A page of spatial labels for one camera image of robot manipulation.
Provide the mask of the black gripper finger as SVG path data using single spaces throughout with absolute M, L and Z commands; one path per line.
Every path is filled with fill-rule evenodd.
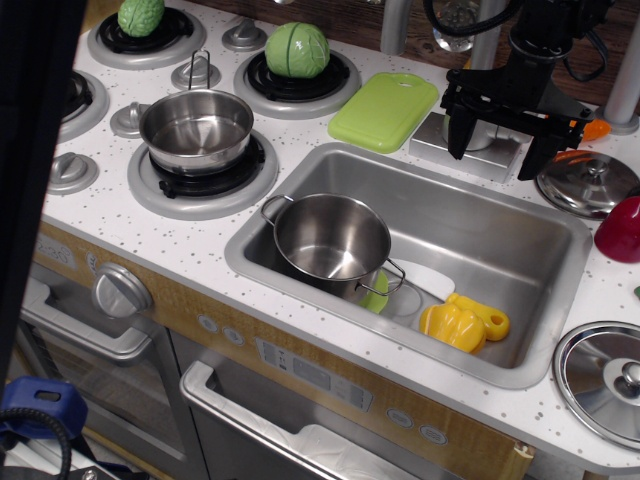
M 517 179 L 520 181 L 533 180 L 559 151 L 565 149 L 565 137 L 560 134 L 535 135 L 524 157 Z
M 454 110 L 449 114 L 448 152 L 456 160 L 464 156 L 475 131 L 478 117 L 468 110 Z

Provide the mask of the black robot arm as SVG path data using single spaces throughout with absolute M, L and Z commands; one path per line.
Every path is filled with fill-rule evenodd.
M 531 136 L 520 172 L 534 179 L 555 156 L 575 149 L 593 110 L 562 92 L 552 80 L 557 62 L 565 61 L 576 39 L 588 38 L 600 57 L 606 47 L 594 29 L 607 20 L 610 1 L 512 1 L 494 18 L 460 34 L 483 33 L 518 18 L 509 33 L 511 53 L 492 70 L 458 69 L 447 74 L 441 106 L 449 117 L 448 151 L 461 159 L 479 122 Z

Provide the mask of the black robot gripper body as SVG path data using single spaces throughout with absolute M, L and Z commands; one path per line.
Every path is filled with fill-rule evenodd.
M 494 70 L 456 69 L 446 74 L 448 86 L 441 106 L 474 112 L 478 121 L 534 137 L 557 133 L 578 142 L 595 119 L 592 109 L 562 92 L 548 76 L 506 67 Z

